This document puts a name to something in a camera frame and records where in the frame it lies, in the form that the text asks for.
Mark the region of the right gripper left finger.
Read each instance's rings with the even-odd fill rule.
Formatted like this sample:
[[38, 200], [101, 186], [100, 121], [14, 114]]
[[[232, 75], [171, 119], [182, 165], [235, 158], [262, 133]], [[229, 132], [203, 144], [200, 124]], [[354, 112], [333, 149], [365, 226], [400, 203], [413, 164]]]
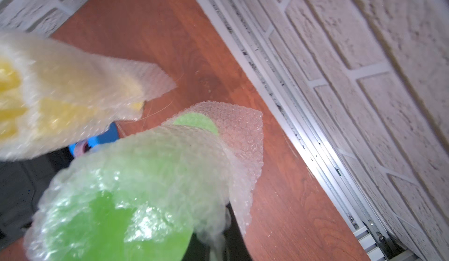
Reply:
[[210, 246], [202, 243], [197, 236], [191, 236], [182, 261], [210, 261]]

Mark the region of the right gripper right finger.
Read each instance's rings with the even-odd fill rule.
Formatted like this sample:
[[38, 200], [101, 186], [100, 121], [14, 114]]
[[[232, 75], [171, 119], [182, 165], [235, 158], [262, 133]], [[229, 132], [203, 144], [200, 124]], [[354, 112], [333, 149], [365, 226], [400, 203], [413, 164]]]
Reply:
[[224, 261], [252, 261], [252, 257], [245, 245], [243, 235], [240, 231], [232, 205], [226, 206], [230, 216], [230, 226], [224, 232], [225, 250]]

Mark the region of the bubble wrap sheet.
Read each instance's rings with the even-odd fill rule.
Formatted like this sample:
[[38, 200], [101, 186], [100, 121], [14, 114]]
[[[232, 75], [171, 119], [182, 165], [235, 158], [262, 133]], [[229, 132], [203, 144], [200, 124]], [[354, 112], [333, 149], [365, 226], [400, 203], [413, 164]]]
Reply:
[[1, 32], [1, 160], [26, 160], [134, 121], [176, 84], [157, 64]]
[[31, 261], [249, 261], [263, 115], [213, 101], [91, 150], [51, 181]]

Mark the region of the green plastic wine glass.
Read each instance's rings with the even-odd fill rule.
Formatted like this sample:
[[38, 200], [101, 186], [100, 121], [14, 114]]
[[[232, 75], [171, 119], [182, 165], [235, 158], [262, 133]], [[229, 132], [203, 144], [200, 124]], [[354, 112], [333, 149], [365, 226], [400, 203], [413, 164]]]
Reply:
[[226, 157], [214, 122], [190, 112], [82, 156], [40, 201], [49, 261], [178, 261], [193, 234], [226, 224]]

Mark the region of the yellow plastic wine glass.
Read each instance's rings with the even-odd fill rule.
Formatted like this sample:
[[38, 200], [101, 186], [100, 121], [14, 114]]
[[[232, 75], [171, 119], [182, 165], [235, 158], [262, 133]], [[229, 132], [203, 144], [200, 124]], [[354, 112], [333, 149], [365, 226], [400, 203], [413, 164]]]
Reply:
[[1, 141], [75, 142], [135, 119], [147, 69], [95, 55], [1, 57]]

